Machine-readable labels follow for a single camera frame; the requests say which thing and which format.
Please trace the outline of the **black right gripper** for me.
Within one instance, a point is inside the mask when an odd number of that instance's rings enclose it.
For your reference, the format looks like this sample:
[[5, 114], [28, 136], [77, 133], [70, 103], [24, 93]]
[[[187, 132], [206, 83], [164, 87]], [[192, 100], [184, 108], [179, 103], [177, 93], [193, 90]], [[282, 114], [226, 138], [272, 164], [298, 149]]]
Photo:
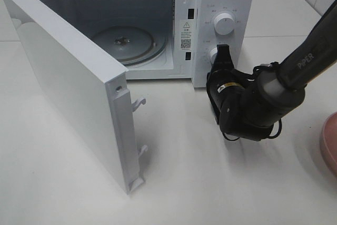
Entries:
[[218, 125], [242, 124], [240, 99], [248, 85], [249, 75], [234, 69], [229, 45], [218, 44], [206, 81], [206, 92]]

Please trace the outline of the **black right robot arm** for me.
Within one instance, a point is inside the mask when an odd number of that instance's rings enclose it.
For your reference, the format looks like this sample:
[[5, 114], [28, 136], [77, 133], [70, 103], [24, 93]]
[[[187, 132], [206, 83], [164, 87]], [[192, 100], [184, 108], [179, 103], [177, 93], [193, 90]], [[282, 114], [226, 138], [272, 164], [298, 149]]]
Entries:
[[287, 58], [255, 66], [251, 74], [237, 70], [230, 47], [219, 44], [206, 91], [224, 138], [277, 138], [282, 118], [304, 101], [307, 84], [335, 62], [336, 2]]

